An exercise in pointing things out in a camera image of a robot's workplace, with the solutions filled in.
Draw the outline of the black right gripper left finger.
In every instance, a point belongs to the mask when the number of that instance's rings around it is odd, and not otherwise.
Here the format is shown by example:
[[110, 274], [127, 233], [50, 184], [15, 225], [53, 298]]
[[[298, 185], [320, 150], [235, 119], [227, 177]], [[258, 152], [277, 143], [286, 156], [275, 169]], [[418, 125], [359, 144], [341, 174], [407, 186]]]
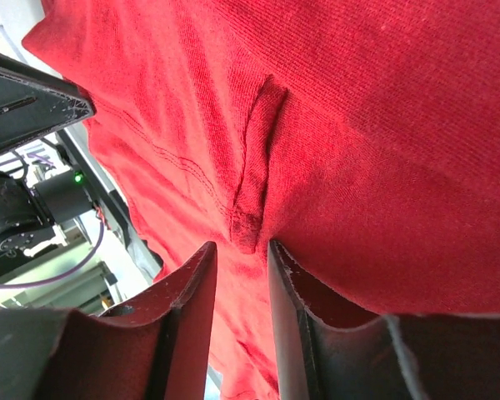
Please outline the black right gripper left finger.
[[72, 308], [0, 310], [0, 399], [200, 399], [217, 247], [99, 317]]

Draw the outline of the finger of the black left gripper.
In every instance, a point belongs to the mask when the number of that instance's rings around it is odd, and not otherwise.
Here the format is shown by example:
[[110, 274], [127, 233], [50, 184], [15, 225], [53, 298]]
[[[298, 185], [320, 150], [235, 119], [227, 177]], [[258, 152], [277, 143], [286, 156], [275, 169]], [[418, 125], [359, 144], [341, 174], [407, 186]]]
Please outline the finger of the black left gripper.
[[0, 53], [0, 155], [95, 112], [77, 85]]

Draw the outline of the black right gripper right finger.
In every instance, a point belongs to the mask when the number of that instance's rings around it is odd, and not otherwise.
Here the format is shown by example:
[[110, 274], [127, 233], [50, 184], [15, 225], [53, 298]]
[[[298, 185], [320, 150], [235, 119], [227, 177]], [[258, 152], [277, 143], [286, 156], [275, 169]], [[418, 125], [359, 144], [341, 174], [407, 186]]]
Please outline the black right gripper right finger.
[[272, 241], [267, 250], [283, 399], [500, 399], [499, 314], [377, 315]]

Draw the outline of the red t shirt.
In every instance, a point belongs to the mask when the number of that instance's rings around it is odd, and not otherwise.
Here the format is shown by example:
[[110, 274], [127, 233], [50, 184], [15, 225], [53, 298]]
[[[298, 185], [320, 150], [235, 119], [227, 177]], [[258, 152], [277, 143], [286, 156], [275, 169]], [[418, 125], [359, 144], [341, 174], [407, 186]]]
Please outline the red t shirt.
[[276, 399], [277, 239], [375, 313], [500, 313], [500, 1], [46, 1], [165, 272], [218, 251], [224, 399]]

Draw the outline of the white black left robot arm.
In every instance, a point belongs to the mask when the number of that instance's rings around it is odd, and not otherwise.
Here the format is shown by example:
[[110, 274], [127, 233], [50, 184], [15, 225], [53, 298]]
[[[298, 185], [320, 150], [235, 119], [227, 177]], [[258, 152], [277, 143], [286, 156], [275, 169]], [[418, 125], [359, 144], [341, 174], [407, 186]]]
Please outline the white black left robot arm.
[[[0, 53], [0, 156], [95, 113], [78, 86]], [[77, 167], [28, 185], [0, 171], [0, 257], [54, 237], [54, 227], [94, 209]]]

